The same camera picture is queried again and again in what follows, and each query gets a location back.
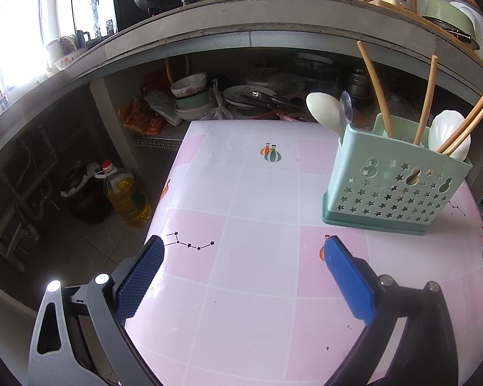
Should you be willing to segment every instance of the wooden stick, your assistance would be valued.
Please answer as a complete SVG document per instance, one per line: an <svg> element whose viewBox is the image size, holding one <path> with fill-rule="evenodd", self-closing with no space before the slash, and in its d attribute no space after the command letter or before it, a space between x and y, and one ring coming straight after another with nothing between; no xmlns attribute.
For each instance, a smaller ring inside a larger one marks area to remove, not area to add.
<svg viewBox="0 0 483 386"><path fill-rule="evenodd" d="M430 76L428 78L428 89L426 90L426 97L424 98L424 105L422 107L422 113L420 115L419 126L417 127L417 133L415 134L414 145L419 145L424 135L424 130L428 124L428 119L431 112L431 104L433 103L433 93L435 92L436 84L436 71L438 67L438 56L431 56Z"/></svg>
<svg viewBox="0 0 483 386"><path fill-rule="evenodd" d="M417 0L410 0L410 3L410 6L412 6L412 13L417 14Z"/></svg>
<svg viewBox="0 0 483 386"><path fill-rule="evenodd" d="M481 119L483 118L483 108L478 113L478 115L474 118L474 120L470 123L470 125L463 131L462 134L447 148L443 154L444 155L451 155L456 148L458 148L461 143L466 139L467 136L476 128Z"/></svg>
<svg viewBox="0 0 483 386"><path fill-rule="evenodd" d="M451 145L456 140L456 138L460 136L460 134L465 130L465 128L470 125L470 123L474 120L474 118L481 111L482 108L483 108L483 95L478 100L478 102L471 110L469 115L465 118L465 120L462 123L460 123L460 126L456 128L456 130L452 133L452 135L442 145L440 145L440 147L436 150L436 152L438 152L439 154L444 152L449 147L449 145Z"/></svg>
<svg viewBox="0 0 483 386"><path fill-rule="evenodd" d="M390 112L388 110L388 105L386 104L385 94L383 93L383 88L379 82L379 78L377 78L377 73L374 69L374 65L372 64L372 60L369 57L365 46L363 45L362 41L356 42L358 45L359 52L362 55L363 61L367 66L367 70L369 71L370 80L372 81L372 86L374 87L375 94L377 96L377 102L379 103L379 109L383 115L383 123L385 125L385 131L389 138L393 138L395 135L393 133L392 128L392 121L390 120Z"/></svg>

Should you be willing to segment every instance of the white ladle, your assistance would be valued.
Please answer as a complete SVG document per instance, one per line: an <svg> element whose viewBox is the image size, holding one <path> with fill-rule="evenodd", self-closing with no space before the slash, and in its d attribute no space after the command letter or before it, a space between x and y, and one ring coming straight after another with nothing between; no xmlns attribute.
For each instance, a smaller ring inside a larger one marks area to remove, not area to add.
<svg viewBox="0 0 483 386"><path fill-rule="evenodd" d="M345 128L340 124L340 101L323 92L312 92L306 97L309 112L322 126L344 137Z"/></svg>

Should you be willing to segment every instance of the table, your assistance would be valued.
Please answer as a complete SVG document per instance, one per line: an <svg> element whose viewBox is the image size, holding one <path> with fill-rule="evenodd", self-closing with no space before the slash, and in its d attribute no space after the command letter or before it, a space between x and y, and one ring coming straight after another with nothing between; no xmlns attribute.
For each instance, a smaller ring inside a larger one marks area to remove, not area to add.
<svg viewBox="0 0 483 386"><path fill-rule="evenodd" d="M323 385L364 327L319 257L326 234L401 286L439 282L460 384L477 368L483 225L467 184L424 236L326 225L321 202L336 144L313 123L191 124L147 234L161 236L165 259L126 322L165 385ZM404 323L372 380L385 374Z"/></svg>

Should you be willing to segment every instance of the mint green utensil holder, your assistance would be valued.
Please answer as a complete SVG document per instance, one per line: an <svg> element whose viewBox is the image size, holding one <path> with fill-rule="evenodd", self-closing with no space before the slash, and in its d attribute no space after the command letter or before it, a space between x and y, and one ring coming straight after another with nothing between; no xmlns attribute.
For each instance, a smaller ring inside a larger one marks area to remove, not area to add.
<svg viewBox="0 0 483 386"><path fill-rule="evenodd" d="M404 234L424 233L472 168L411 142L418 123L391 116L398 139L386 137L381 114L372 133L347 126L322 202L322 220Z"/></svg>

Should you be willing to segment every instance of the hot air balloon print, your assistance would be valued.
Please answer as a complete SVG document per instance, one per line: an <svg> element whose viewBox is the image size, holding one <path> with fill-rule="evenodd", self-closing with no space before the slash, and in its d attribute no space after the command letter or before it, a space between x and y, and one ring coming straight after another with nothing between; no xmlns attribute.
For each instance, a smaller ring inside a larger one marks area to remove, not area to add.
<svg viewBox="0 0 483 386"><path fill-rule="evenodd" d="M260 154L265 156L270 152L270 143L267 142L266 147L264 147L261 151Z"/></svg>
<svg viewBox="0 0 483 386"><path fill-rule="evenodd" d="M276 151L275 145L272 145L271 150L265 154L265 159L268 162L279 162L279 161L281 161L281 154Z"/></svg>

